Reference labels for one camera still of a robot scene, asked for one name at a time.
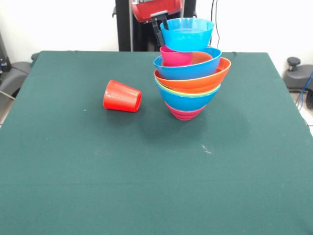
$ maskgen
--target plastic cup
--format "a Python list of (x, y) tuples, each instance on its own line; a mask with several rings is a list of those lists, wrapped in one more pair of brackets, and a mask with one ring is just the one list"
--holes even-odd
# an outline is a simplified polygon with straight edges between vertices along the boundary
[(141, 92), (122, 83), (110, 80), (103, 97), (103, 107), (127, 112), (137, 112)]
[(186, 66), (191, 64), (191, 52), (178, 52), (169, 49), (167, 46), (162, 46), (160, 52), (165, 66)]

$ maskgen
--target black cable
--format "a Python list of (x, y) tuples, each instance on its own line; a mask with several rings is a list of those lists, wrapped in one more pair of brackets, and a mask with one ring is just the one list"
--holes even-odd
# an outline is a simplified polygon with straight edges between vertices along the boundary
[(212, 0), (212, 6), (211, 6), (211, 22), (213, 22), (213, 7), (214, 7), (215, 0)]
[(219, 29), (217, 28), (217, 2), (218, 2), (218, 0), (216, 0), (216, 3), (215, 3), (215, 25), (216, 25), (217, 36), (219, 38), (217, 41), (217, 48), (219, 48), (220, 34), (219, 34)]

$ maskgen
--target pink cup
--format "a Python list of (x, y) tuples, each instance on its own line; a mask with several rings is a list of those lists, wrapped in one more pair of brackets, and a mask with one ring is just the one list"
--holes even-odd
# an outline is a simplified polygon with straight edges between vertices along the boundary
[(202, 108), (199, 108), (197, 110), (193, 110), (193, 111), (181, 111), (178, 109), (174, 109), (171, 106), (168, 105), (168, 103), (165, 102), (165, 104), (167, 105), (167, 107), (170, 109), (171, 113), (179, 120), (181, 121), (189, 121), (191, 119), (193, 119), (194, 117), (196, 117), (204, 108), (205, 105)]
[(186, 66), (191, 64), (192, 52), (179, 52), (162, 46), (160, 52), (165, 66)]

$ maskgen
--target plastic bowl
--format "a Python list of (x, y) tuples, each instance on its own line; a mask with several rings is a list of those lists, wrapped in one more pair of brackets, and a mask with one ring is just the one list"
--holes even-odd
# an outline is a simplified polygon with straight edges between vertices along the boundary
[(211, 101), (211, 99), (215, 96), (216, 92), (220, 88), (218, 87), (218, 89), (216, 89), (213, 93), (207, 95), (189, 97), (170, 93), (167, 90), (163, 89), (157, 82), (156, 85), (164, 101), (174, 109), (178, 109), (181, 111), (193, 111), (202, 108), (204, 105)]
[(164, 79), (157, 70), (155, 70), (155, 78), (167, 88), (173, 91), (186, 94), (197, 94), (210, 91), (220, 85), (230, 69), (230, 60), (222, 57), (217, 68), (217, 72), (213, 75), (201, 77), (192, 80), (167, 80)]
[(191, 64), (192, 52), (179, 52), (169, 49), (167, 46), (162, 46), (160, 52), (165, 66), (185, 66)]
[(173, 91), (168, 87), (163, 86), (156, 78), (155, 78), (155, 82), (162, 87), (162, 89), (168, 91), (169, 93), (173, 93), (173, 94), (177, 94), (177, 95), (181, 95), (181, 96), (188, 96), (188, 97), (195, 97), (195, 96), (204, 96), (207, 94), (211, 94), (214, 91), (218, 90), (220, 88), (220, 85), (218, 85), (217, 87), (215, 87), (214, 89), (204, 92), (204, 93), (197, 93), (197, 94), (190, 94), (190, 93), (183, 93), (183, 92), (177, 92), (177, 91)]
[(197, 110), (193, 110), (193, 111), (182, 111), (182, 110), (178, 110), (178, 109), (174, 109), (173, 107), (171, 107), (168, 103), (165, 103), (166, 106), (169, 108), (169, 110), (171, 111), (171, 113), (179, 120), (182, 121), (189, 121), (191, 119), (193, 119), (194, 117), (196, 117), (204, 108), (205, 105), (202, 108), (199, 108)]
[(169, 30), (161, 23), (165, 44), (172, 50), (195, 51), (207, 47), (212, 37), (214, 23), (199, 18), (168, 20)]
[(179, 67), (164, 66), (162, 65), (162, 56), (154, 60), (154, 65), (162, 77), (169, 80), (187, 80), (211, 75), (216, 71), (219, 65), (222, 52), (213, 47), (207, 47), (201, 50), (201, 52), (210, 54), (212, 59), (197, 63), (199, 61), (197, 57), (203, 56), (200, 55), (200, 53), (194, 52), (192, 54), (192, 65)]

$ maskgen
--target green table cover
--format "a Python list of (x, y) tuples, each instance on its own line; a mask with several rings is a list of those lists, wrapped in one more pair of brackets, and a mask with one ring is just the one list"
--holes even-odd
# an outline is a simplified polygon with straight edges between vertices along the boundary
[[(154, 52), (42, 52), (0, 129), (1, 235), (313, 234), (313, 141), (266, 53), (232, 61), (195, 119)], [(105, 110), (110, 79), (142, 91)]]

